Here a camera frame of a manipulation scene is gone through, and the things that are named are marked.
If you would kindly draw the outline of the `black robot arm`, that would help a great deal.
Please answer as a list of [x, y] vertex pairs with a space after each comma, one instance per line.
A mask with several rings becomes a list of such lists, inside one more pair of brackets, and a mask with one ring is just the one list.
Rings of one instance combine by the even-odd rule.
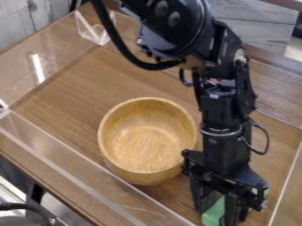
[[256, 93], [243, 42], [207, 0], [116, 0], [140, 23], [136, 45], [152, 59], [144, 62], [123, 42], [104, 0], [91, 1], [124, 58], [149, 71], [178, 67], [195, 91], [203, 148], [182, 152], [192, 201], [204, 226], [239, 226], [250, 211], [264, 210], [268, 191], [250, 167], [252, 131], [262, 125], [250, 116]]

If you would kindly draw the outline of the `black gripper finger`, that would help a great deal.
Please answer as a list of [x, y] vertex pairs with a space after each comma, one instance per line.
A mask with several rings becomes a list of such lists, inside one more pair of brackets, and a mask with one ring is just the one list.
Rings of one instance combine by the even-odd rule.
[[231, 191], [224, 197], [222, 226], [238, 226], [247, 218], [250, 210], [262, 212], [267, 208], [268, 190]]
[[191, 177], [190, 191], [195, 210], [199, 214], [203, 214], [224, 195], [219, 190], [219, 182], [216, 179], [204, 181], [196, 177]]

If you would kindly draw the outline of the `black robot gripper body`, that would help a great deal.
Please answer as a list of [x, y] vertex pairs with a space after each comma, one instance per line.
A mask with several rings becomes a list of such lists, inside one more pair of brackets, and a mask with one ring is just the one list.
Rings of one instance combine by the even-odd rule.
[[212, 191], [228, 193], [238, 189], [242, 193], [264, 193], [268, 183], [250, 168], [251, 154], [266, 155], [270, 145], [258, 151], [251, 146], [251, 131], [236, 135], [210, 134], [203, 138], [203, 150], [184, 149], [183, 173], [190, 178], [192, 194], [208, 194]]

